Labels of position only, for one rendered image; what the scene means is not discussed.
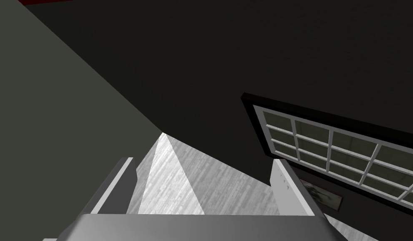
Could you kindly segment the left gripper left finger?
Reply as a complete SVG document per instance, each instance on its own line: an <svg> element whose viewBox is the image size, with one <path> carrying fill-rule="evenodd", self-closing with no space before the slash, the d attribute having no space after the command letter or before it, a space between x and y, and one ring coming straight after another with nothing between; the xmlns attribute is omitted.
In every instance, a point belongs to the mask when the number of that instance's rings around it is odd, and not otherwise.
<svg viewBox="0 0 413 241"><path fill-rule="evenodd" d="M81 211L83 214L125 214L137 184L137 163L121 158Z"/></svg>

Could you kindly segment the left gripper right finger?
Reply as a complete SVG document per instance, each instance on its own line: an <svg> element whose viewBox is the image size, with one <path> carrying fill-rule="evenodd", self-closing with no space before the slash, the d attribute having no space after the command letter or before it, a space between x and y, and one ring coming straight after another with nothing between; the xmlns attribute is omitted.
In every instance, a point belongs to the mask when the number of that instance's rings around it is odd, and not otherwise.
<svg viewBox="0 0 413 241"><path fill-rule="evenodd" d="M280 215L324 216L285 159L274 159L270 185Z"/></svg>

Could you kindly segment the small dark framed picture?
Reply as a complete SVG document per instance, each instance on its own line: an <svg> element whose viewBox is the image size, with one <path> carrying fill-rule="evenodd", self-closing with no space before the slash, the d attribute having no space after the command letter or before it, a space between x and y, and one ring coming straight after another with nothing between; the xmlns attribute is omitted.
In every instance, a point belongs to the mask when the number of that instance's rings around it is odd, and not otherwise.
<svg viewBox="0 0 413 241"><path fill-rule="evenodd" d="M336 195L328 190L325 190L321 187L313 185L305 180L300 180L302 185L307 189L308 193L312 196L312 198L335 211L338 211L341 207L343 197L340 195Z"/></svg>

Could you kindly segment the white-barred window with black frame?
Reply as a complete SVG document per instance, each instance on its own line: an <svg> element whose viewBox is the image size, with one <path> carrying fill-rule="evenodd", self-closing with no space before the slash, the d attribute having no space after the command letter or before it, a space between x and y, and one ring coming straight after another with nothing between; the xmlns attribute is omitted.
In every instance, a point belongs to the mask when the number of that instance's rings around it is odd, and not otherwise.
<svg viewBox="0 0 413 241"><path fill-rule="evenodd" d="M267 156L413 216L413 133L243 93Z"/></svg>

